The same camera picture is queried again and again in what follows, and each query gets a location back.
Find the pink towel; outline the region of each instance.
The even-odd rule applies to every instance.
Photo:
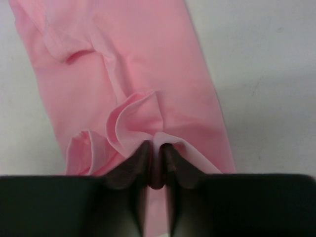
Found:
[[[177,144],[206,173],[235,170],[183,0],[10,4],[66,174],[102,175],[144,140],[155,150]],[[149,229],[148,236],[165,232]]]

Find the white surface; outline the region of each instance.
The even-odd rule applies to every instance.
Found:
[[[316,1],[187,0],[239,172],[316,175]],[[0,0],[0,174],[64,170]]]

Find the blurry black object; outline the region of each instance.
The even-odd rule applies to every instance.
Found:
[[[164,185],[171,236],[316,236],[312,177],[206,175],[171,144],[153,157],[149,141],[99,178],[0,178],[0,236],[141,237],[147,188]]]

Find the pink fabric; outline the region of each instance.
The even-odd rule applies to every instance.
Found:
[[[155,150],[178,144],[206,173],[234,172],[220,107],[183,0],[10,4],[67,161],[66,174],[102,175],[144,140],[152,140]],[[152,206],[161,199],[152,199]],[[150,227],[147,235],[163,233]]]

